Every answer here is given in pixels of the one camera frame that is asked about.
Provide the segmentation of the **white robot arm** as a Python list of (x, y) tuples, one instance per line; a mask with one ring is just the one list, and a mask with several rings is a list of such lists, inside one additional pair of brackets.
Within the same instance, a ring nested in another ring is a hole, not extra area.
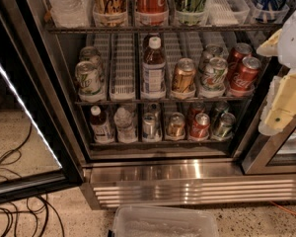
[(282, 132), (296, 116), (296, 10), (281, 29), (258, 47), (257, 54), (276, 56), (278, 62), (289, 69), (287, 75), (273, 77), (260, 116), (259, 132), (273, 136)]

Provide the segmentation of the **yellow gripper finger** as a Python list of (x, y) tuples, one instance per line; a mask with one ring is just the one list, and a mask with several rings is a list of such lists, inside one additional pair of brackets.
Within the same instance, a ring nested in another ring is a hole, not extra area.
[(266, 96), (266, 105), (260, 116), (259, 132), (273, 136), (296, 116), (296, 70), (283, 77), (274, 76)]
[(281, 35), (282, 29), (276, 31), (270, 38), (262, 43), (257, 48), (257, 54), (265, 57), (272, 57), (277, 55), (277, 44)]

